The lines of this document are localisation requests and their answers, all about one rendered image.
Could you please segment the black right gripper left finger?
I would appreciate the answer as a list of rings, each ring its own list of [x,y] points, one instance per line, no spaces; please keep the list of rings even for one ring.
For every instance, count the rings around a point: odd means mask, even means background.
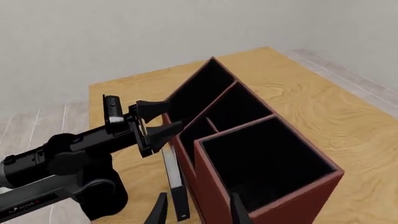
[[[168,199],[167,193],[162,192],[159,194],[158,199],[145,220],[145,224],[165,224],[167,219]]]

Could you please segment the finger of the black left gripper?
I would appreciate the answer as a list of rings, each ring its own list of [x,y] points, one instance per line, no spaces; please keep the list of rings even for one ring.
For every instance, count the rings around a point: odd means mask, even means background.
[[[182,132],[187,124],[188,119],[183,119],[170,124],[147,127],[146,143],[152,152],[159,152],[174,136]]]
[[[149,123],[156,117],[167,113],[170,109],[170,102],[168,101],[157,101],[150,102],[139,100],[136,102],[137,106],[137,115],[141,119],[145,121],[145,123]]]

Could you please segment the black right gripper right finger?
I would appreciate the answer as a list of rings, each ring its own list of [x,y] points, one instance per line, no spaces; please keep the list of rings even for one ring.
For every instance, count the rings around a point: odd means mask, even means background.
[[[231,218],[233,224],[254,224],[239,195],[235,192],[231,194]]]

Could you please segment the thin grey and black book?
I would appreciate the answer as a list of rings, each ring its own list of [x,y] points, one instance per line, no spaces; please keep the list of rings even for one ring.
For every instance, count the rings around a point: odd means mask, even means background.
[[[178,163],[177,153],[173,146],[168,149],[162,149],[165,170],[170,187],[172,201],[174,203],[177,221],[180,223],[190,218],[190,209],[188,204],[187,188],[183,173]]]

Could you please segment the red-brown desk caddy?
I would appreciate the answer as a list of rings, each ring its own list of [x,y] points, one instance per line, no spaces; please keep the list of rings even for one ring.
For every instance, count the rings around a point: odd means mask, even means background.
[[[165,124],[202,224],[233,224],[238,194],[253,224],[312,224],[344,172],[215,58],[168,98]]]

